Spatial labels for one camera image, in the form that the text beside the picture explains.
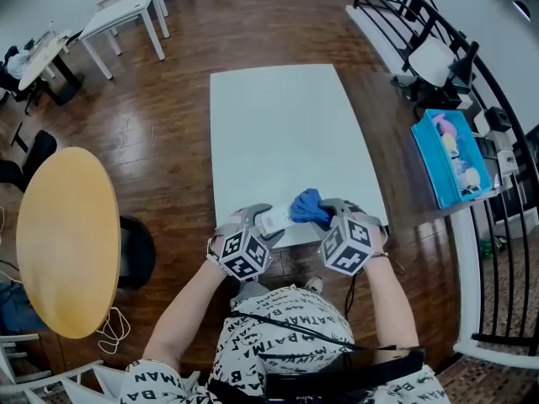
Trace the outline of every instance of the person's left hand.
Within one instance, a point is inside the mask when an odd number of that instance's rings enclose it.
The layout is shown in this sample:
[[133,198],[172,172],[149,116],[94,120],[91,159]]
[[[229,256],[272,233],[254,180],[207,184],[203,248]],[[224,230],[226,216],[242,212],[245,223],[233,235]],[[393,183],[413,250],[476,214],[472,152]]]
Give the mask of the person's left hand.
[[363,212],[352,213],[352,217],[354,217],[354,220],[358,221],[362,225],[367,226],[369,228],[369,236],[371,237],[372,249],[375,252],[383,253],[383,251],[384,251],[384,246],[383,245],[384,245],[385,242],[383,241],[382,232],[380,230],[380,227],[377,226],[377,225],[372,225],[372,224],[364,222],[361,219],[361,217],[363,215],[366,215],[366,214],[363,213]]

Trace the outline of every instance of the fabric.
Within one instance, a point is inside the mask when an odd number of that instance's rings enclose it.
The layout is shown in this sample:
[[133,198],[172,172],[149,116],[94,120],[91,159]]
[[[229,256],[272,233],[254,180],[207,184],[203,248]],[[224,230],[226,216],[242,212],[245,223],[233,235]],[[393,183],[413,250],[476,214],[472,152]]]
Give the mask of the fabric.
[[331,215],[318,206],[321,201],[320,193],[316,189],[307,189],[299,193],[290,207],[292,221],[295,223],[316,221],[329,226]]
[[[248,291],[261,290],[254,284],[248,285],[251,288],[247,288]],[[354,342],[348,322],[335,307],[320,295],[293,285],[239,301],[234,311],[270,317],[291,325],[308,327],[339,341]],[[227,318],[217,345],[209,384],[212,391],[216,390],[212,387],[215,383],[224,384],[233,386],[247,398],[255,399],[264,396],[267,374],[316,372],[346,351],[347,348],[338,344],[248,317]],[[166,364],[137,361],[127,371],[120,399],[124,404],[228,402],[203,386],[187,391],[179,375]],[[421,396],[440,404],[449,402],[428,367],[377,388],[364,403],[406,404],[423,401]]]
[[237,296],[232,298],[232,305],[237,306],[237,304],[244,300],[254,298],[255,296],[262,296],[269,292],[270,290],[258,281],[244,281],[239,288]]
[[28,65],[28,59],[30,58],[30,53],[26,50],[20,51],[15,56],[12,56],[6,68],[8,69],[8,73],[17,79],[20,79],[23,77],[24,70],[26,69],[26,66]]

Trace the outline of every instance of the yellow tabletop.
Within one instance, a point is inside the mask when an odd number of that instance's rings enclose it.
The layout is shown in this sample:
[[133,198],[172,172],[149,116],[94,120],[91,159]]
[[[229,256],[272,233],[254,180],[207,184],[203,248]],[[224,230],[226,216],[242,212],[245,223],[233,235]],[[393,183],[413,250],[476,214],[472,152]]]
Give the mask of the yellow tabletop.
[[17,260],[32,306],[66,338],[95,332],[115,297],[120,216],[103,165],[66,148],[30,180],[17,222]]

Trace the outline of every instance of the printed shirt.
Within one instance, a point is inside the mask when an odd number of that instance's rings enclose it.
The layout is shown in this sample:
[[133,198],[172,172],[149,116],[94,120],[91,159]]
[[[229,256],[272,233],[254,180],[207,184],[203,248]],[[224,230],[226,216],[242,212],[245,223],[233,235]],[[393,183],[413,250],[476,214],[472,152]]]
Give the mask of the printed shirt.
[[[249,298],[235,309],[307,327],[327,337],[353,343],[348,322],[324,298],[295,286]],[[347,348],[249,317],[227,318],[217,345],[209,383],[219,380],[248,396],[263,396],[267,374],[312,373],[331,364]],[[429,367],[378,387],[365,404],[415,401],[448,403]],[[221,403],[204,386],[187,391],[185,380],[166,364],[140,360],[127,368],[120,403]]]

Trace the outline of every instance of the white desk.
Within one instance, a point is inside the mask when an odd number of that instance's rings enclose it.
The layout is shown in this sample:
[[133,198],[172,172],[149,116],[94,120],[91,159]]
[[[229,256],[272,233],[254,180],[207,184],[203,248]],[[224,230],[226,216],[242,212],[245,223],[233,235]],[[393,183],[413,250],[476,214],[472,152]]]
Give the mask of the white desk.
[[20,78],[20,91],[28,88],[53,63],[64,78],[66,78],[68,85],[58,94],[52,92],[48,86],[44,86],[44,90],[59,105],[67,103],[75,95],[77,90],[83,85],[83,77],[76,77],[59,56],[60,52],[66,49],[66,43],[70,37],[71,30],[65,30],[58,36],[51,38],[49,42],[39,43],[37,45],[38,49],[30,57],[29,65]]
[[[211,163],[216,223],[235,210],[289,205],[305,189],[342,198],[387,225],[365,140],[332,65],[211,75]],[[317,241],[295,225],[276,247]]]
[[157,38],[155,29],[153,28],[152,20],[148,14],[148,6],[153,2],[153,6],[156,9],[157,18],[159,19],[159,24],[161,25],[161,30],[165,38],[169,37],[167,25],[165,24],[165,18],[163,17],[163,11],[159,5],[159,0],[122,0],[118,3],[112,4],[105,9],[97,12],[93,18],[90,20],[84,31],[80,34],[79,39],[82,40],[84,46],[88,50],[88,53],[92,56],[93,60],[101,69],[101,72],[107,77],[107,79],[112,78],[109,68],[103,63],[103,60],[99,57],[96,50],[88,41],[88,38],[91,36],[97,35],[104,32],[107,40],[110,43],[110,46],[115,51],[116,55],[121,54],[120,47],[116,42],[114,36],[109,32],[109,29],[132,21],[136,19],[139,15],[142,16],[144,24],[152,39],[153,46],[157,52],[159,60],[164,60],[165,55],[163,54],[163,49],[161,44],[159,44],[159,39]]

